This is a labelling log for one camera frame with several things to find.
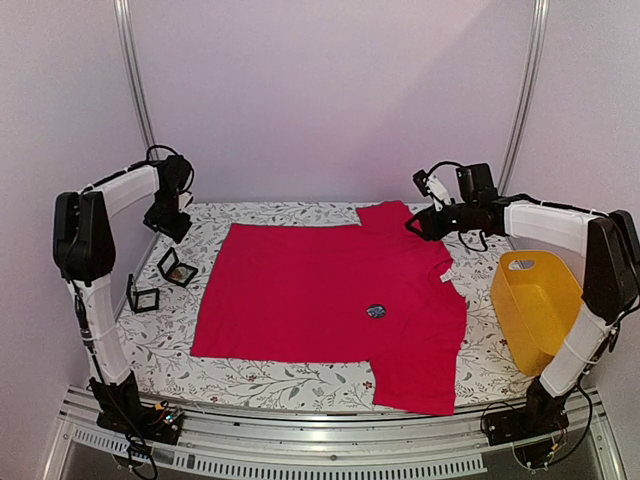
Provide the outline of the brooch box with orange brooch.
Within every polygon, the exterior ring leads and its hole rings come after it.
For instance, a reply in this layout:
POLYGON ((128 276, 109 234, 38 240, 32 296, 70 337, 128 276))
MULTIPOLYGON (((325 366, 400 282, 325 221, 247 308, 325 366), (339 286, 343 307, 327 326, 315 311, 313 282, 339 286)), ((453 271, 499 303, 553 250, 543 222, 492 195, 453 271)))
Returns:
POLYGON ((182 262, 173 247, 164 253, 157 268, 164 280, 179 287, 187 287, 199 272, 195 266, 182 262))

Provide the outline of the red polo shirt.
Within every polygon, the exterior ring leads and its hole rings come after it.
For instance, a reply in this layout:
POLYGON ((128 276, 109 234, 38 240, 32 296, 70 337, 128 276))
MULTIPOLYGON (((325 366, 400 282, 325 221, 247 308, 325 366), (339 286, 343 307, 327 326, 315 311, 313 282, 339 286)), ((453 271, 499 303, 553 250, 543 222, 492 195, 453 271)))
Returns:
POLYGON ((333 227, 233 224, 199 309, 196 357, 285 363, 367 363, 374 403, 454 411, 467 306, 440 277, 452 257, 405 228, 409 208, 360 208, 333 227), (386 308, 374 319, 366 309, 386 308))

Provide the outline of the brooch box with blue brooch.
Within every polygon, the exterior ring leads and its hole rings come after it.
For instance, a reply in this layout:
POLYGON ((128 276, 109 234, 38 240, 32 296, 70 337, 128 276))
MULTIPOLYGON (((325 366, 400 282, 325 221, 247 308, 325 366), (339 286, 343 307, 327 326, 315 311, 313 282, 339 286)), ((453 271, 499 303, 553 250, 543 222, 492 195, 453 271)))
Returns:
POLYGON ((134 314, 156 311, 160 306, 160 290, 158 288, 139 290, 134 275, 129 274, 126 299, 130 310, 134 314))

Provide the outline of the round blue painted brooch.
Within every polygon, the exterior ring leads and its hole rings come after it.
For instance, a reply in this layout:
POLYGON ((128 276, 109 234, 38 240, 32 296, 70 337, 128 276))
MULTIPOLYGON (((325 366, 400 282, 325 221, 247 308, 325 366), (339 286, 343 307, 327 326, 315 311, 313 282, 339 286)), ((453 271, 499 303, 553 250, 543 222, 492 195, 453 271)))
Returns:
POLYGON ((372 304, 367 307, 366 313, 374 319, 381 319, 386 316, 386 308, 381 304, 372 304))

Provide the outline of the round orange painted brooch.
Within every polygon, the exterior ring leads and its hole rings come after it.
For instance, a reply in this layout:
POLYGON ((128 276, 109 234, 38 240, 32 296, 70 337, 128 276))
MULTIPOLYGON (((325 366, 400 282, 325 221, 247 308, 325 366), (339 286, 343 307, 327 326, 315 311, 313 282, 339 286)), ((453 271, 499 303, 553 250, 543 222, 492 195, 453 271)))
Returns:
POLYGON ((184 269, 175 269, 172 271, 170 278, 177 281, 183 281, 187 274, 184 269))

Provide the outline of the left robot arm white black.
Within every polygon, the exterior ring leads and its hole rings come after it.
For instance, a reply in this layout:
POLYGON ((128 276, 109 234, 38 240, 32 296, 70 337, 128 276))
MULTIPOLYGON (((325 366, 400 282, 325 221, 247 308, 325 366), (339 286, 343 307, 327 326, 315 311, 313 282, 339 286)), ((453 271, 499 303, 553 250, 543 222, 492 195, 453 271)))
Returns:
POLYGON ((98 398, 113 401, 111 419, 128 434, 148 426, 135 375, 125 358, 111 298, 116 247, 111 220, 151 197, 143 225, 180 243, 191 227, 186 207, 192 202, 195 170, 175 150, 161 145, 163 160, 146 157, 80 191, 59 194, 54 205, 53 260, 74 303, 82 342, 99 384, 98 398))

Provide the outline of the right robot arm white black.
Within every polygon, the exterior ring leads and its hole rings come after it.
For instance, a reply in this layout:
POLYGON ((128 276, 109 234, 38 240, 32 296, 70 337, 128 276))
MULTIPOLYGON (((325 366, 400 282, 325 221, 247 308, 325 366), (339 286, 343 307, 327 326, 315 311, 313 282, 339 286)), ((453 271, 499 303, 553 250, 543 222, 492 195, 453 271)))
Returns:
POLYGON ((529 241, 499 260, 491 300, 515 365, 537 396, 517 427, 537 436, 552 424, 551 401, 572 391, 622 321, 639 307, 639 240, 632 216, 536 200, 526 194, 435 201, 407 229, 425 240, 474 231, 529 241))

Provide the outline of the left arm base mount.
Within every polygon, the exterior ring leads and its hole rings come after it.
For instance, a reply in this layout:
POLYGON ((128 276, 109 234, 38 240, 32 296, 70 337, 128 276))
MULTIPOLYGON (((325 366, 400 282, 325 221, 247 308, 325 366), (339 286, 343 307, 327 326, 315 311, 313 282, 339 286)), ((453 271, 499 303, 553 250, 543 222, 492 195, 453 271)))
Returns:
POLYGON ((178 443, 183 423, 183 409, 169 407, 165 401, 155 406, 107 404, 97 419, 103 429, 168 445, 178 443))

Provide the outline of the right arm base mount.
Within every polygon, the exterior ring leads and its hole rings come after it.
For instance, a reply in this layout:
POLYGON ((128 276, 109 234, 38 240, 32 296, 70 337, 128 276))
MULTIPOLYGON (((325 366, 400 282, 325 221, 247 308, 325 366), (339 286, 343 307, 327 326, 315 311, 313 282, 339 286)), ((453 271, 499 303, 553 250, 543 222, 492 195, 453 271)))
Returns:
POLYGON ((480 417, 480 430, 490 446, 561 432, 568 426, 569 420, 563 410, 547 417, 534 416, 525 406, 515 407, 504 401, 490 403, 480 417))

